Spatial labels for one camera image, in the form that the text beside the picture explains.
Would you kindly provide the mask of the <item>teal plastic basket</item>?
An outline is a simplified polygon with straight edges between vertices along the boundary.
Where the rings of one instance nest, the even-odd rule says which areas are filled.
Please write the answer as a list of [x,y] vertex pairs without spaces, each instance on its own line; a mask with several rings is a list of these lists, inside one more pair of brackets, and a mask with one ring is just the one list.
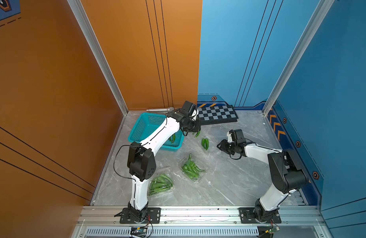
[[[144,140],[150,136],[165,120],[165,116],[152,113],[142,113],[137,119],[135,125],[133,126],[129,136],[129,142],[137,142]],[[175,141],[172,143],[167,140],[161,150],[166,151],[177,151],[181,148],[184,141],[184,136],[181,131],[175,133]]]

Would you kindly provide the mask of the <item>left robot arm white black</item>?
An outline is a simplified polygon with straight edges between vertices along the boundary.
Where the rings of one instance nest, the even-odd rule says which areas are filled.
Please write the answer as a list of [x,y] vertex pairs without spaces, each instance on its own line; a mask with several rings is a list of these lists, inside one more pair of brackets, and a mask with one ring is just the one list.
[[162,145],[176,132],[198,132],[201,121],[198,116],[171,116],[140,143],[130,144],[127,167],[132,179],[131,198],[126,211],[136,223],[144,222],[148,209],[148,183],[156,171],[155,156]]

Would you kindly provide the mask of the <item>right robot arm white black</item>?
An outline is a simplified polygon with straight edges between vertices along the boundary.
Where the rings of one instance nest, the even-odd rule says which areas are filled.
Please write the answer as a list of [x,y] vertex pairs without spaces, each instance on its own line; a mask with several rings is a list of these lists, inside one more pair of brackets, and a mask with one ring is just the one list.
[[222,140],[217,148],[232,156],[248,157],[269,165],[272,185],[257,199],[252,217],[265,223],[278,215],[281,203],[292,193],[308,183],[308,177],[298,164],[293,150],[279,150],[261,146],[257,143],[229,142]]

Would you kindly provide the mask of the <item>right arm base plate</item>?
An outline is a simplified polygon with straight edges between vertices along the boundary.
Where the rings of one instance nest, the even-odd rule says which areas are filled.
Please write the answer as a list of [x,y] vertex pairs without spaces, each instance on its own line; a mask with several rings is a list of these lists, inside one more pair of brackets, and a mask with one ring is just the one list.
[[238,209],[242,224],[281,224],[282,220],[278,209],[273,211],[265,211],[259,207],[240,207]]

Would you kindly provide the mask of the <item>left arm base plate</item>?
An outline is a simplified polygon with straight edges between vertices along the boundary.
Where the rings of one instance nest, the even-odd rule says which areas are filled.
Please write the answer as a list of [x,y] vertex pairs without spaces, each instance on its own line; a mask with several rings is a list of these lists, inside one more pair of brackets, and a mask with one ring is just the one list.
[[160,223],[161,208],[146,207],[140,211],[133,208],[124,208],[119,216],[121,224],[146,224],[151,222],[154,225]]

